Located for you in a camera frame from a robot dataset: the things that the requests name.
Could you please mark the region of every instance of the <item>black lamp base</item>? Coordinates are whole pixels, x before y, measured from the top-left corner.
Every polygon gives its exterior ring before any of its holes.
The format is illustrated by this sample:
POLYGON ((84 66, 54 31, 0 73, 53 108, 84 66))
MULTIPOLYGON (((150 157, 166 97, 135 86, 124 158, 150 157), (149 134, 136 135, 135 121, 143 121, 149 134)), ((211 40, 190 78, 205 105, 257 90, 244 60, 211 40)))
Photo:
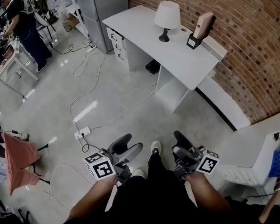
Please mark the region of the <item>black lamp base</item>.
POLYGON ((159 40, 161 42, 168 42, 170 40, 169 37, 167 36, 167 33, 168 33, 168 29, 164 28, 163 34, 159 36, 159 40))

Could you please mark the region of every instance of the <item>pink cloth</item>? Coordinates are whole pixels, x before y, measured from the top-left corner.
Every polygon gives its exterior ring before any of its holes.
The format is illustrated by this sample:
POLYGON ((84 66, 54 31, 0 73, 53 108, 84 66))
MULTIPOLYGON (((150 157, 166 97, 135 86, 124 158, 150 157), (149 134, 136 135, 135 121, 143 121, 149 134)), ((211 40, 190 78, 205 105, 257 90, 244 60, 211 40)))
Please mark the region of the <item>pink cloth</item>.
POLYGON ((2 138, 6 147, 5 158, 9 194, 12 195, 16 188, 28 184, 36 185, 39 176, 24 169, 40 159, 35 143, 18 140, 7 133, 2 133, 2 138))

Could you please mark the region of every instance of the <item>drawer handle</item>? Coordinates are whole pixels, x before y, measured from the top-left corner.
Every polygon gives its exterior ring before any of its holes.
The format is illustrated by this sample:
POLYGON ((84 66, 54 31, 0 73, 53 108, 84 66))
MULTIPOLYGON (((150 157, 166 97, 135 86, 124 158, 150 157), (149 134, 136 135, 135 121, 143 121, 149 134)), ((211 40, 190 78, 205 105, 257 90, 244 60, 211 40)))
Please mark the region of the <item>drawer handle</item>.
POLYGON ((117 45, 117 44, 115 45, 115 48, 116 48, 117 50, 121 50, 121 49, 118 49, 118 45, 117 45))
POLYGON ((112 38, 113 40, 117 41, 117 39, 114 39, 114 37, 113 37, 113 33, 111 34, 111 38, 112 38))
POLYGON ((123 58, 120 57, 120 53, 117 55, 121 60, 123 60, 123 58))

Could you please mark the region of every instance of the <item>sneaker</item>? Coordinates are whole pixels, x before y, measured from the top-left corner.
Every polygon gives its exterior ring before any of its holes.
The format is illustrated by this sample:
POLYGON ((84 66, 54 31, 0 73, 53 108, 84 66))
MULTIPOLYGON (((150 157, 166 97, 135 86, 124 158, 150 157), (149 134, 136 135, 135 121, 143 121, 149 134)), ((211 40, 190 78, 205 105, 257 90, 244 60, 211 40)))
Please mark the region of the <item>sneaker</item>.
POLYGON ((28 133, 24 133, 20 137, 20 140, 27 142, 27 141, 29 141, 29 137, 30 137, 30 135, 28 133))
POLYGON ((159 141, 154 141, 153 144, 151 145, 151 153, 152 154, 161 154, 162 151, 162 145, 159 141))
POLYGON ((38 74, 38 73, 41 73, 41 71, 44 69, 46 67, 46 65, 44 65, 44 67, 43 68, 41 68, 40 70, 38 69, 38 67, 37 67, 37 69, 36 69, 36 73, 38 74))
POLYGON ((140 168, 137 169, 137 170, 135 170, 134 176, 141 176, 141 177, 143 177, 144 179, 146 179, 145 173, 144 173, 143 170, 141 170, 140 168))

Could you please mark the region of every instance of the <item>blue basket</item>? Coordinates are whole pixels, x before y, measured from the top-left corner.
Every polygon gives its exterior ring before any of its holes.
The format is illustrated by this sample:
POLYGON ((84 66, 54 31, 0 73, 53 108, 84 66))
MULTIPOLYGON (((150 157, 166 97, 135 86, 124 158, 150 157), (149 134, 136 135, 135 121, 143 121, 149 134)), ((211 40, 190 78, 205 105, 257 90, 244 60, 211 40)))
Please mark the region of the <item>blue basket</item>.
POLYGON ((279 177, 280 176, 280 150, 274 151, 271 171, 269 177, 279 177))

